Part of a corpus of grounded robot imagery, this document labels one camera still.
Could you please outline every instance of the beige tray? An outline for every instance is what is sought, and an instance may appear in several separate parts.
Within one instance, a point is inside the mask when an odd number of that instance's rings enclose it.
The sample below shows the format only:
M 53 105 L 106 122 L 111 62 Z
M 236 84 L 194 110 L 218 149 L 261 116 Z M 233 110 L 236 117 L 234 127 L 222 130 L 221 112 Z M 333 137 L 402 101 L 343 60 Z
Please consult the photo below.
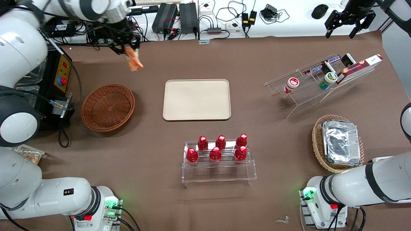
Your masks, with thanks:
M 226 120 L 230 116 L 230 87 L 226 79 L 167 81 L 165 120 Z

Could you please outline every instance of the red bottle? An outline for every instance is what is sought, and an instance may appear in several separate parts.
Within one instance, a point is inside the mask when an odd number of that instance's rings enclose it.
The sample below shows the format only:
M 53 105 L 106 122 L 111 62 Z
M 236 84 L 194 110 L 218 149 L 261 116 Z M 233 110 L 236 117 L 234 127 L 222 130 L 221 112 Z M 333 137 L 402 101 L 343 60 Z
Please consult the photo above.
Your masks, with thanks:
M 245 158 L 247 158 L 247 148 L 245 146 L 237 148 L 236 152 L 234 153 L 233 159 L 245 160 Z
M 221 160 L 221 151 L 219 148 L 214 147 L 210 152 L 210 162 L 218 162 Z
M 187 160 L 191 163 L 196 162 L 199 159 L 199 153 L 196 152 L 193 148 L 187 150 Z
M 208 141 L 205 136 L 200 136 L 199 141 L 197 142 L 197 146 L 199 147 L 200 151 L 208 149 Z
M 226 148 L 226 138 L 223 135 L 220 135 L 218 139 L 215 141 L 215 146 L 217 148 L 225 149 Z
M 247 146 L 247 134 L 241 134 L 241 136 L 237 138 L 236 146 Z

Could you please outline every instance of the acrylic display stand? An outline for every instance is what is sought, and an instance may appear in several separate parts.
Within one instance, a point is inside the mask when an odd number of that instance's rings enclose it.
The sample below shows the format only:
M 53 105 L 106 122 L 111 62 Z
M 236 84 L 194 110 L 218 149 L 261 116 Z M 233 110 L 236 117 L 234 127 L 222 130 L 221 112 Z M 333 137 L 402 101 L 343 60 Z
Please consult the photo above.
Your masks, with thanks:
M 247 145 L 247 158 L 242 161 L 233 160 L 236 140 L 226 140 L 226 148 L 221 150 L 222 157 L 217 163 L 209 161 L 209 154 L 215 142 L 208 143 L 208 150 L 199 151 L 197 141 L 186 141 L 182 162 L 181 182 L 187 187 L 191 182 L 212 182 L 228 180 L 247 180 L 250 184 L 257 179 L 256 166 L 252 153 Z M 186 159 L 187 150 L 193 148 L 199 153 L 195 163 Z
M 319 87 L 319 83 L 322 79 L 324 79 L 325 74 L 321 70 L 316 71 L 312 74 L 306 74 L 306 72 L 313 68 L 321 66 L 323 61 L 329 60 L 334 57 L 336 57 L 335 54 L 329 55 L 305 67 L 299 68 L 264 84 L 264 86 L 269 87 L 272 93 L 275 94 L 279 92 L 284 99 L 288 98 L 288 100 L 292 102 L 292 111 L 287 116 L 287 118 L 322 102 L 327 97 L 331 97 L 342 91 L 348 90 L 349 88 L 357 84 L 358 81 L 356 80 L 358 78 L 375 70 L 374 68 L 372 68 L 358 75 L 350 76 L 347 81 L 344 81 L 338 85 L 334 83 L 327 90 L 322 90 Z M 337 74 L 341 70 L 346 68 L 341 62 L 341 59 L 331 63 L 331 66 L 334 68 Z M 284 92 L 284 86 L 286 85 L 288 79 L 292 77 L 297 78 L 300 84 L 291 93 L 286 94 Z

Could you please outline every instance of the emergency stop button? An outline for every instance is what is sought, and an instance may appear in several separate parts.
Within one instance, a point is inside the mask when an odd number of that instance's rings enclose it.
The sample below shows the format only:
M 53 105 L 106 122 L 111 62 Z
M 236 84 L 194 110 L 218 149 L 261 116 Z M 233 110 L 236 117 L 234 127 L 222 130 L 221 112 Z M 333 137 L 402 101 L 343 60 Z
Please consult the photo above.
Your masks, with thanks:
M 66 86 L 67 85 L 67 79 L 64 77 L 57 77 L 57 83 L 60 87 Z

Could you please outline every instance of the red button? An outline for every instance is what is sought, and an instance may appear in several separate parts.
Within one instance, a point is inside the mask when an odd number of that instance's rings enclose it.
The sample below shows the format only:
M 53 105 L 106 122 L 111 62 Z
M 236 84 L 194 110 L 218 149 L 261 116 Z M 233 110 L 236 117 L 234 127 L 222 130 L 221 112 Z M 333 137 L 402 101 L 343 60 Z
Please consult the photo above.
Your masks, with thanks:
M 86 221 L 91 221 L 91 218 L 92 218 L 91 215 L 84 216 L 84 220 L 86 220 Z
M 60 83 L 61 83 L 63 86 L 67 85 L 67 79 L 64 78 L 64 77 L 61 77 L 61 78 L 60 78 Z

